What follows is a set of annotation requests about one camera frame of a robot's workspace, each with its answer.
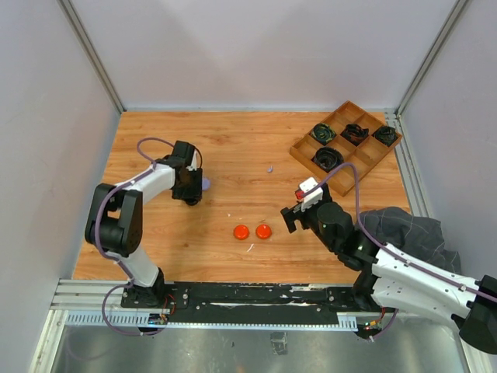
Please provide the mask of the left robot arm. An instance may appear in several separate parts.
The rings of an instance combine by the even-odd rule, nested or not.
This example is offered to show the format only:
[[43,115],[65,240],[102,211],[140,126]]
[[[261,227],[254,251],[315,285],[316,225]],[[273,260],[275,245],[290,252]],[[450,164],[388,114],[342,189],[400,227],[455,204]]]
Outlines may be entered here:
[[162,270],[141,247],[144,205],[167,190],[188,206],[203,196],[200,150],[185,141],[167,142],[172,153],[153,159],[141,150],[147,140],[137,143],[137,151],[150,165],[126,181],[95,188],[84,233],[87,243],[126,274],[124,307],[158,308],[168,298]]

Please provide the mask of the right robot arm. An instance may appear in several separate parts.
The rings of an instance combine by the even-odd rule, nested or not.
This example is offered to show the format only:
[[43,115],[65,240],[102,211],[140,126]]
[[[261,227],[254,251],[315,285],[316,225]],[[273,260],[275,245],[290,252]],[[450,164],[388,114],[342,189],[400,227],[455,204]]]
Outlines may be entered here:
[[285,207],[281,215],[289,232],[296,224],[310,229],[349,269],[359,272],[353,304],[362,311],[375,305],[410,312],[455,330],[470,346],[496,353],[496,279],[477,280],[443,270],[374,238],[363,219],[335,202],[303,208]]

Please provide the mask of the black earbud case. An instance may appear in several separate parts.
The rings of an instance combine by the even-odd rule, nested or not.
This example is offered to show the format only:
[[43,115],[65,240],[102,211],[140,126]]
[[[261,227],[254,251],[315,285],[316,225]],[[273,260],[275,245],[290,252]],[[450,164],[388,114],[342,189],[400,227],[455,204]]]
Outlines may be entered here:
[[185,200],[185,203],[189,206],[195,206],[199,203],[200,201],[198,199],[187,199]]

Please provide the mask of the orange earbud case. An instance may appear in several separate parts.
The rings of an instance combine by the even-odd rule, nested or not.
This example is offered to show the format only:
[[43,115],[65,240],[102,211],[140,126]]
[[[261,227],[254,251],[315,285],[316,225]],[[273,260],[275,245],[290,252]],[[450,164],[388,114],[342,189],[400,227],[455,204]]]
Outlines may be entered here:
[[233,236],[238,240],[245,240],[249,235],[250,231],[246,225],[236,225],[233,230]]
[[257,226],[255,234],[259,239],[269,239],[273,234],[273,231],[268,225],[261,224]]

